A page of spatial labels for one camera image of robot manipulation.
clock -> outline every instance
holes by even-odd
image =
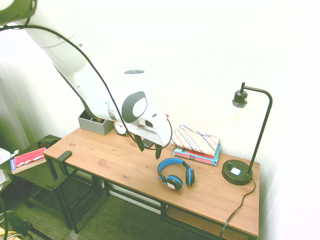
[[[114,121],[113,122],[113,128],[115,132],[121,136],[126,136],[127,135],[127,130],[125,125],[120,122],[120,121]]]

headphone ear cup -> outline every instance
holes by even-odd
[[[170,175],[166,178],[166,184],[173,190],[180,190],[183,186],[182,180],[176,175]]]
[[[185,171],[185,182],[189,186],[195,183],[195,171],[191,167]]]

headphone headband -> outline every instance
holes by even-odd
[[[159,179],[164,183],[166,182],[167,178],[161,173],[161,171],[162,171],[162,169],[164,169],[164,167],[171,165],[171,164],[182,164],[187,169],[191,168],[187,162],[183,161],[180,158],[171,157],[171,158],[167,158],[167,159],[163,160],[158,166],[158,175],[159,175]]]

lamp switch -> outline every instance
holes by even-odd
[[[233,167],[230,172],[235,174],[235,175],[239,175],[241,173],[241,170],[239,170],[238,168]]]

lamp base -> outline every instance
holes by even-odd
[[[249,165],[239,160],[228,160],[222,166],[222,176],[231,184],[246,185],[252,179],[252,169],[247,174]]]

